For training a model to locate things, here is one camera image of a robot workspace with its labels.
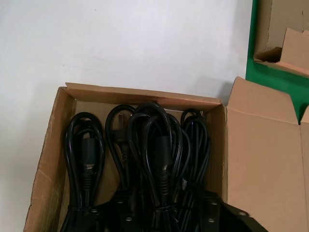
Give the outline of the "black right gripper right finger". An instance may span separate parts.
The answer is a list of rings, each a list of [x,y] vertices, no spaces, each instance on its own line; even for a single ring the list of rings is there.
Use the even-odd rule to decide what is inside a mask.
[[[249,213],[225,203],[217,193],[204,192],[200,206],[202,232],[263,232],[265,230]]]

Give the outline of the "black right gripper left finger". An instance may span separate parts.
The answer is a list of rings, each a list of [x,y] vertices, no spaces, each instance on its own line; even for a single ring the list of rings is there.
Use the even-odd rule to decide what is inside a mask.
[[[134,190],[118,190],[112,198],[95,206],[91,213],[96,216],[98,232],[136,232],[136,194]]]

